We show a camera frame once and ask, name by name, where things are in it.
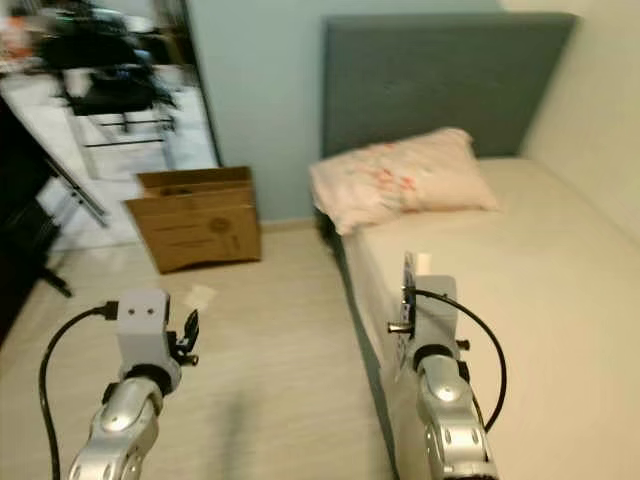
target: bed frame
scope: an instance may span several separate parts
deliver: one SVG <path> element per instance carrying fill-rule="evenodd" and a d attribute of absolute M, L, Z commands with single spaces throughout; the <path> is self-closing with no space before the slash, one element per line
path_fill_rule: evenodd
<path fill-rule="evenodd" d="M 327 18 L 323 157 L 445 126 L 469 132 L 479 158 L 517 156 L 575 23 L 562 13 Z M 329 218 L 318 214 L 317 220 L 342 274 L 398 478 L 379 363 L 356 307 L 345 251 Z"/>

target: black chair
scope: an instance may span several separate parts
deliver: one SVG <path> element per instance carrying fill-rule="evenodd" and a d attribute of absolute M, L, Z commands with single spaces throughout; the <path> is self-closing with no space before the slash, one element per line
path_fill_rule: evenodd
<path fill-rule="evenodd" d="M 68 102 L 72 113 L 67 116 L 69 126 L 80 147 L 89 177 L 99 177 L 89 149 L 138 143 L 161 142 L 167 168 L 175 169 L 167 136 L 167 130 L 175 130 L 175 121 L 165 109 L 165 104 L 171 99 L 160 96 L 161 92 L 154 84 L 153 70 L 125 38 L 97 32 L 61 35 L 47 39 L 42 45 L 41 55 Z M 77 68 L 93 70 L 89 75 L 91 85 L 82 96 L 71 95 L 66 80 L 67 71 Z M 152 114 L 150 120 L 132 121 L 127 118 L 128 113 L 147 110 Z M 117 114 L 122 121 L 105 123 L 92 118 L 105 114 Z M 106 141 L 86 143 L 80 122 L 75 117 L 87 117 Z M 120 126 L 126 133 L 131 124 L 140 123 L 155 124 L 157 137 L 123 141 L 107 128 Z"/>

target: mattress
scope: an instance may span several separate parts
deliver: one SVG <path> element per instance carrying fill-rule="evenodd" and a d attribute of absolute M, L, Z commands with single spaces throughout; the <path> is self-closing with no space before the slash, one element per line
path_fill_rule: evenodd
<path fill-rule="evenodd" d="M 405 215 L 343 238 L 356 305 L 379 361 L 402 480 L 424 477 L 415 379 L 395 364 L 406 251 L 428 255 L 423 273 L 455 277 L 458 300 L 494 330 L 509 386 L 489 439 L 505 479 L 635 478 L 640 445 L 640 248 L 543 166 L 481 162 L 499 212 Z M 471 340 L 471 382 L 487 417 L 498 361 Z"/>

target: cardboard box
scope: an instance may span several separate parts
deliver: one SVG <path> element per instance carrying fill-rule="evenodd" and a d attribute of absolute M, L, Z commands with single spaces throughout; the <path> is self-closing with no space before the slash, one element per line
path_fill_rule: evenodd
<path fill-rule="evenodd" d="M 127 200 L 158 271 L 259 260 L 260 230 L 248 167 L 142 173 Z"/>

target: wooden floor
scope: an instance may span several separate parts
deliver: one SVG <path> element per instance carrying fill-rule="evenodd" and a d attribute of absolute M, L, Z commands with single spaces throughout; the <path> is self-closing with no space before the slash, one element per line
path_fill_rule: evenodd
<path fill-rule="evenodd" d="M 389 479 L 386 450 L 338 271 L 311 229 L 263 236 L 264 260 L 159 276 L 142 245 L 75 251 L 40 283 L 0 350 L 0 478 L 48 478 L 37 394 L 42 352 L 72 315 L 159 286 L 171 323 L 201 312 L 200 364 L 165 399 L 148 479 Z M 116 378 L 115 324 L 85 320 L 60 342 L 49 395 L 63 472 Z"/>

